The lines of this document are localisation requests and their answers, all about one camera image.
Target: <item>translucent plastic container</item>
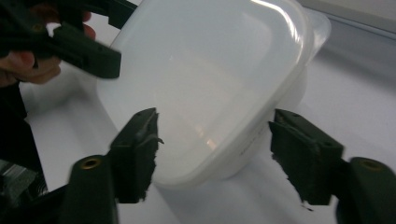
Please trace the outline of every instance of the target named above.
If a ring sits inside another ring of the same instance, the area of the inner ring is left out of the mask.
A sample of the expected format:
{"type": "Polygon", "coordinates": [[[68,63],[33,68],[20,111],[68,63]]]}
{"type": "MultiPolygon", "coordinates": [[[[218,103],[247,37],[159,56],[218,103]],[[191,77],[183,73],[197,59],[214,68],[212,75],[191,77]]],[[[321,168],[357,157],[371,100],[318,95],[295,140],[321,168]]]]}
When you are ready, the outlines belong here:
{"type": "Polygon", "coordinates": [[[122,52],[120,78],[98,81],[97,94],[118,130],[157,107],[165,144],[153,181],[196,186],[237,172],[274,109],[299,103],[330,30],[288,0],[145,0],[112,46],[122,52]]]}

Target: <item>finger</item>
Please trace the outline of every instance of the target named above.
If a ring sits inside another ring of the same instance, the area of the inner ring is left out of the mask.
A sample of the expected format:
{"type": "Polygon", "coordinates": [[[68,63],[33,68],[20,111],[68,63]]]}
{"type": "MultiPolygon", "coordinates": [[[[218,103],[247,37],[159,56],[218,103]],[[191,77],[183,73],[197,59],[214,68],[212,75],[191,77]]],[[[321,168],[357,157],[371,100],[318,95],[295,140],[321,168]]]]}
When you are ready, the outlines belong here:
{"type": "Polygon", "coordinates": [[[86,36],[88,36],[91,39],[95,39],[96,38],[96,32],[91,28],[91,26],[87,25],[87,24],[83,24],[84,26],[84,33],[86,36]]]}
{"type": "Polygon", "coordinates": [[[35,81],[36,77],[41,77],[50,71],[59,70],[59,64],[61,60],[56,57],[52,57],[45,60],[37,60],[38,67],[32,68],[23,73],[13,74],[13,76],[19,80],[32,82],[35,81]]]}
{"type": "Polygon", "coordinates": [[[50,3],[42,3],[30,8],[38,18],[45,23],[57,22],[59,23],[59,12],[56,6],[50,3]]]}
{"type": "Polygon", "coordinates": [[[90,19],[91,19],[91,16],[92,16],[92,14],[91,14],[91,12],[89,12],[89,11],[84,11],[84,12],[82,12],[82,21],[88,21],[88,20],[90,20],[90,19]]]}
{"type": "Polygon", "coordinates": [[[11,51],[6,58],[0,59],[0,67],[11,73],[24,73],[35,64],[35,56],[29,51],[11,51]]]}
{"type": "Polygon", "coordinates": [[[38,76],[28,77],[24,81],[35,83],[35,84],[44,84],[57,77],[61,73],[61,68],[59,66],[52,67],[50,70],[39,74],[38,76]]]}
{"type": "Polygon", "coordinates": [[[0,88],[10,86],[12,84],[15,84],[16,82],[17,79],[9,72],[3,70],[0,71],[0,88]]]}

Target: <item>human hand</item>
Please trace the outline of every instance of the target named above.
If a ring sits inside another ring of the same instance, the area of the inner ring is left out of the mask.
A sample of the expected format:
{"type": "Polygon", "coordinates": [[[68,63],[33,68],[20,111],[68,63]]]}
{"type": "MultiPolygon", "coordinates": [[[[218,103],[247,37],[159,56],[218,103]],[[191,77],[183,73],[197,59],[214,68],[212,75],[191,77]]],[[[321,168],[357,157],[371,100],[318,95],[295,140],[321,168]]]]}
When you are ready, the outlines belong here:
{"type": "MultiPolygon", "coordinates": [[[[42,3],[30,8],[45,23],[59,23],[59,13],[56,6],[51,3],[42,3]]],[[[83,13],[83,21],[91,18],[90,12],[83,13]]],[[[95,39],[95,31],[84,24],[84,32],[87,36],[95,39]]],[[[38,67],[34,68],[35,55],[30,51],[11,51],[7,57],[0,59],[0,88],[12,85],[18,80],[43,84],[60,74],[57,57],[37,60],[38,67]]]]}

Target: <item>white container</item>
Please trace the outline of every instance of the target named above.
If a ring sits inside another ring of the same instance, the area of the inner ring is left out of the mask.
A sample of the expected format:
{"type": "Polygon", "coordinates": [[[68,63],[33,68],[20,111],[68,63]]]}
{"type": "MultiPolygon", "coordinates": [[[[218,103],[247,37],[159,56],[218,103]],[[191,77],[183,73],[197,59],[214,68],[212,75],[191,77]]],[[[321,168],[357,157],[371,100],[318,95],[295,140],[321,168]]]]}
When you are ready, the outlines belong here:
{"type": "Polygon", "coordinates": [[[97,93],[118,130],[157,107],[165,144],[153,181],[196,186],[248,162],[282,98],[290,107],[303,97],[329,32],[291,0],[145,0],[112,46],[120,78],[98,81],[97,93]]]}

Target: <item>white table surface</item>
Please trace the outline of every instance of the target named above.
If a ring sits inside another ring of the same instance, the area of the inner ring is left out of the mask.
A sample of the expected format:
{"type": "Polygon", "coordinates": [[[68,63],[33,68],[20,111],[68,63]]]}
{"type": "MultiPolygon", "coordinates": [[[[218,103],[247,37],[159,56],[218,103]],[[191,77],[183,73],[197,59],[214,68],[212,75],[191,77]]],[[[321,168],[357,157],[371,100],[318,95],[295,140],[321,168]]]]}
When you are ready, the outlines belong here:
{"type": "MultiPolygon", "coordinates": [[[[118,30],[93,16],[97,39],[118,30]]],[[[344,158],[379,160],[396,171],[396,42],[332,22],[330,40],[308,67],[294,110],[346,147],[344,158]]],[[[117,134],[93,94],[95,79],[68,64],[44,86],[22,87],[49,189],[67,182],[71,165],[105,154],[117,134]]],[[[120,205],[120,223],[336,223],[332,206],[304,208],[267,145],[232,178],[196,189],[149,188],[147,200],[120,205]]]]}

